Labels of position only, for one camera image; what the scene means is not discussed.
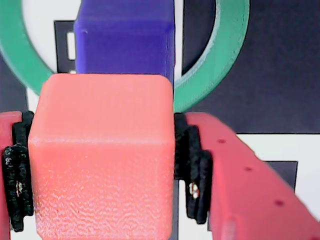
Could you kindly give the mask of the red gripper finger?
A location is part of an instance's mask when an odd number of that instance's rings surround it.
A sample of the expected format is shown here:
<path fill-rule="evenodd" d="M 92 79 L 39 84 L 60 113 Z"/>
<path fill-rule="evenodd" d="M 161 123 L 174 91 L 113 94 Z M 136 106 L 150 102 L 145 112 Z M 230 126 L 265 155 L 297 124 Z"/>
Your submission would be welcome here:
<path fill-rule="evenodd" d="M 186 214 L 215 240 L 317 240 L 320 224 L 293 189 L 216 117 L 176 113 L 174 178 Z"/>
<path fill-rule="evenodd" d="M 32 111 L 0 114 L 0 238 L 24 230 L 24 217 L 34 214 L 28 137 Z"/>

